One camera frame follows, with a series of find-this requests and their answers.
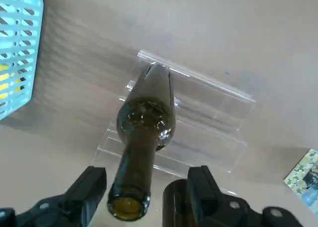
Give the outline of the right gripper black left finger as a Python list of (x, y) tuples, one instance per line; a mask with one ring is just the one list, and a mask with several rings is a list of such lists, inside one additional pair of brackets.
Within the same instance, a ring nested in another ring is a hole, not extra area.
[(87, 227), (107, 189), (104, 167), (88, 166), (61, 195), (38, 201), (16, 214), (13, 208), (0, 209), (2, 227)]

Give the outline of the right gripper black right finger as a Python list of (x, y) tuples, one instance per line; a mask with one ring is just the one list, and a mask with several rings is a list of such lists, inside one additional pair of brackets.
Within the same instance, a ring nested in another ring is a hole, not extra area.
[(281, 207), (254, 211), (245, 199), (224, 194), (208, 167), (189, 168), (187, 188), (198, 227), (301, 227), (298, 219)]

